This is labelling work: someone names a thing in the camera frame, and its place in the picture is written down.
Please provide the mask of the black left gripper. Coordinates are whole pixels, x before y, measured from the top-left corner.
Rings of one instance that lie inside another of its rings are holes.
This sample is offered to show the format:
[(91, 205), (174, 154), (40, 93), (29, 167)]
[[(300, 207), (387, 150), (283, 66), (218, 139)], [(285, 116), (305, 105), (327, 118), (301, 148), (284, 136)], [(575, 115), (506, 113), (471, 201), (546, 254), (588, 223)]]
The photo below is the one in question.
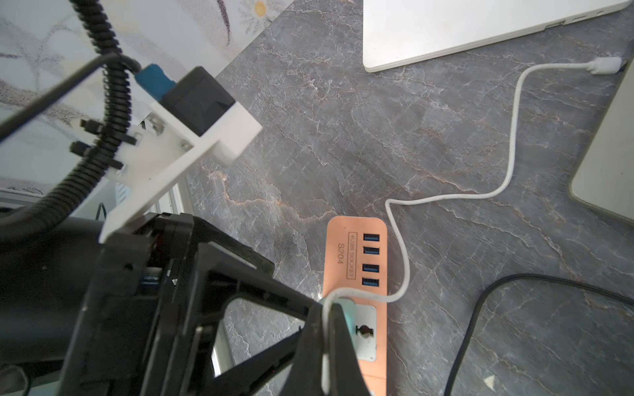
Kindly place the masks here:
[(285, 369), (300, 334), (230, 368), (212, 352), (228, 305), (306, 320), (315, 305), (188, 214), (147, 215), (102, 245), (59, 380), (61, 395), (252, 395)]

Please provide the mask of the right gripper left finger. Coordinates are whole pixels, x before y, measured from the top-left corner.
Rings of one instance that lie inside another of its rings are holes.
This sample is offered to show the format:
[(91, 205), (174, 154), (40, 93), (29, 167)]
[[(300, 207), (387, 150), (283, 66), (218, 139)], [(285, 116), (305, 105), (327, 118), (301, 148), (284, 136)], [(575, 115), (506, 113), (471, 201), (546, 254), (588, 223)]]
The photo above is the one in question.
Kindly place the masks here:
[(292, 368), (284, 384), (281, 396), (322, 396), (322, 368), (325, 352), (325, 336), (322, 325), (323, 305), (310, 308), (301, 331)]

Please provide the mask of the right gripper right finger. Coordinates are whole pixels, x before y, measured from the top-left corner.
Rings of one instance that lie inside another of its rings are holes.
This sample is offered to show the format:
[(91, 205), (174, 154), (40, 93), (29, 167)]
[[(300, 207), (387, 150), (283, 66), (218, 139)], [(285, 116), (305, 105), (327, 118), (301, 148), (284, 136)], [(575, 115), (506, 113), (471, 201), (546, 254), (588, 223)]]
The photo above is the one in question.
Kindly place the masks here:
[(328, 323), (328, 395), (370, 396), (363, 379), (343, 309), (334, 304)]

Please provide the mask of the orange power strip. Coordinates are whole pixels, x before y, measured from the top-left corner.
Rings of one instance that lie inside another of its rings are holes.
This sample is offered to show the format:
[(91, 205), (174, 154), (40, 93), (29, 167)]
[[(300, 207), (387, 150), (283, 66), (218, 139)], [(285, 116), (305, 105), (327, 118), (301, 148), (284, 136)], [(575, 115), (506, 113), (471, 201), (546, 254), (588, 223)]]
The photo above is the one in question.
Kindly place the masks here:
[[(387, 294), (387, 227), (383, 220), (336, 216), (328, 223), (323, 297), (340, 287)], [(387, 394), (387, 304), (353, 298), (352, 339), (371, 395)]]

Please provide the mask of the teal charger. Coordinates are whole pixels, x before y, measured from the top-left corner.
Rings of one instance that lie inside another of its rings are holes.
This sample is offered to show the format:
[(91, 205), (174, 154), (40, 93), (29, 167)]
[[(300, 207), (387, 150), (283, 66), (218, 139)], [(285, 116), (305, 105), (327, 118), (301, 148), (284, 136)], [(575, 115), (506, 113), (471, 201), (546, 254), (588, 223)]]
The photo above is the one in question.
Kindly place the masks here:
[[(346, 328), (348, 330), (348, 335), (350, 336), (350, 339), (353, 343), (353, 348), (356, 349), (357, 348), (356, 341), (355, 341), (355, 334), (356, 334), (355, 321), (356, 321), (356, 313), (357, 313), (356, 303), (349, 298), (338, 298), (333, 302), (331, 308), (333, 309), (335, 305), (338, 305), (343, 310), (343, 316), (345, 319)], [(328, 330), (329, 320), (327, 319), (326, 314), (322, 314), (322, 318), (324, 320), (323, 325), (325, 329), (325, 345), (328, 346), (328, 340), (330, 339), (329, 330)]]

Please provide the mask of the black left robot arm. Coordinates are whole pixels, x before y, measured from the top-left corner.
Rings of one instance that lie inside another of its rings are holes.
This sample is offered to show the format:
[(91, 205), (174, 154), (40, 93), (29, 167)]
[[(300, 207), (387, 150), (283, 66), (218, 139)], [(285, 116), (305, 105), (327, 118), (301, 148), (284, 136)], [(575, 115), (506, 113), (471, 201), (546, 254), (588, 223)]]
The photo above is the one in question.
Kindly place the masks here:
[(102, 5), (75, 1), (97, 58), (12, 116), (7, 138), (97, 69), (105, 115), (93, 145), (38, 202), (1, 218), (1, 367), (61, 395), (251, 395), (295, 357), (294, 334), (214, 373), (227, 306), (249, 300), (304, 320), (315, 301), (212, 224), (150, 206), (199, 159), (233, 162), (261, 127), (205, 69), (178, 82), (125, 56)]

